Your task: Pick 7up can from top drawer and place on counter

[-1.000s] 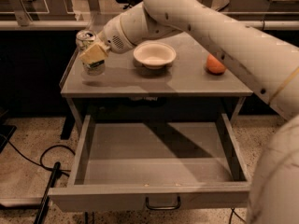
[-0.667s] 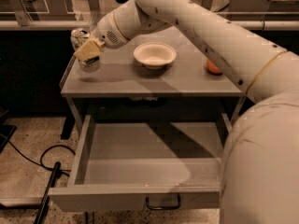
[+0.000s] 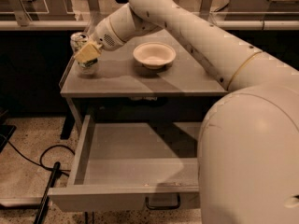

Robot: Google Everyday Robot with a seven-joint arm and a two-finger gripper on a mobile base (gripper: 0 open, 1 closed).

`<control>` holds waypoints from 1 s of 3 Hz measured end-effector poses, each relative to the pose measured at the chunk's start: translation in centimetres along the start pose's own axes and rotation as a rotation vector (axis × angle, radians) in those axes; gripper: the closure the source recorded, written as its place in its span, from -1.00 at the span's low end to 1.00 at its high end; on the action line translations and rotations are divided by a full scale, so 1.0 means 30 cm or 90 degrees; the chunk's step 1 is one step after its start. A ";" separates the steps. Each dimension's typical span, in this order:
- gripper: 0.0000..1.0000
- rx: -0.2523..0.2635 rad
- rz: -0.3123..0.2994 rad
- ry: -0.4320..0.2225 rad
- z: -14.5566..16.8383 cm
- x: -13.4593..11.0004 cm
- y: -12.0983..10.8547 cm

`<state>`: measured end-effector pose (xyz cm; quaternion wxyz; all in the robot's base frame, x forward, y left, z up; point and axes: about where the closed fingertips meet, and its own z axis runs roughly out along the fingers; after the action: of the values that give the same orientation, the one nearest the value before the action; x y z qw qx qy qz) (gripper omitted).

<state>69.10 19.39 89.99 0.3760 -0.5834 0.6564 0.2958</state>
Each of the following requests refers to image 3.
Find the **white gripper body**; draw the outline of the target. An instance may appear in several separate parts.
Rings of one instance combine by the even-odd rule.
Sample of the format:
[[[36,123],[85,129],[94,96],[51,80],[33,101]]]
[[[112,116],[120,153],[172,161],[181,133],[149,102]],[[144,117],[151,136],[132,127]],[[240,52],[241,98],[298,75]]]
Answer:
[[[101,44],[104,50],[116,50],[125,44],[119,34],[120,26],[120,18],[114,16],[106,17],[94,27],[91,38],[98,44]]]

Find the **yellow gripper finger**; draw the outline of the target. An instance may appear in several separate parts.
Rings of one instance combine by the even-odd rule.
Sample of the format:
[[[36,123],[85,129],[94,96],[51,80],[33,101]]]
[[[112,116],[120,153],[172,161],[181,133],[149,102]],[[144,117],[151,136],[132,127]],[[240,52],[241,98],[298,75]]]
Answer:
[[[74,58],[78,63],[87,63],[99,57],[101,52],[101,44],[97,44],[94,41],[89,41],[75,53]]]

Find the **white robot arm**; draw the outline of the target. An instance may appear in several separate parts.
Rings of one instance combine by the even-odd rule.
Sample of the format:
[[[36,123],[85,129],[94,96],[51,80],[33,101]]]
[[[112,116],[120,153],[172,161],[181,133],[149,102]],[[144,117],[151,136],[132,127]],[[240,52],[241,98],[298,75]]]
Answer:
[[[173,0],[129,0],[98,23],[79,63],[160,27],[228,92],[198,144],[203,224],[299,224],[299,75]]]

